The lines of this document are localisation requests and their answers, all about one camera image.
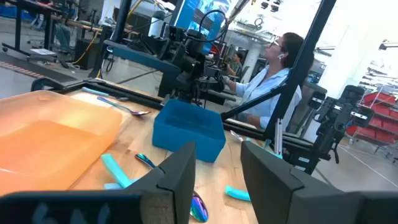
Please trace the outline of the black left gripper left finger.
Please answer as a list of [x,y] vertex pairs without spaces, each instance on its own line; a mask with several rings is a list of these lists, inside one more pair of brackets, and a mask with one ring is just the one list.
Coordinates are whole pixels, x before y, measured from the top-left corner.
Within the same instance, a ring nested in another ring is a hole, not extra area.
[[195,143],[121,190],[16,192],[1,197],[1,223],[188,223]]

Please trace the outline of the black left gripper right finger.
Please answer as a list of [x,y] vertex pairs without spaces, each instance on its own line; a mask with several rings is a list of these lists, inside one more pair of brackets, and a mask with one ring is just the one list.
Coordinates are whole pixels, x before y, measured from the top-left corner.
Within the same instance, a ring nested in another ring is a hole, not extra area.
[[396,192],[344,192],[250,141],[241,144],[241,163],[259,223],[397,224]]

